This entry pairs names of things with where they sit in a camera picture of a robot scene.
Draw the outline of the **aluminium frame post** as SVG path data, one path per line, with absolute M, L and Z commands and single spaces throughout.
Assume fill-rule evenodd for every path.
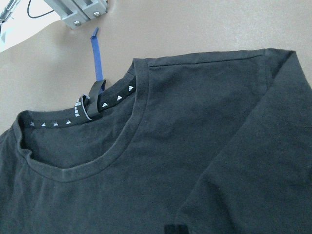
M 71 29 L 96 19 L 108 11 L 107 0 L 45 0 Z

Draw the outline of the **black graphic t-shirt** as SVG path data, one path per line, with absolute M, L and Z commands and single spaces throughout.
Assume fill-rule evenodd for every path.
M 309 234 L 312 90 L 295 51 L 133 59 L 0 137 L 3 234 Z

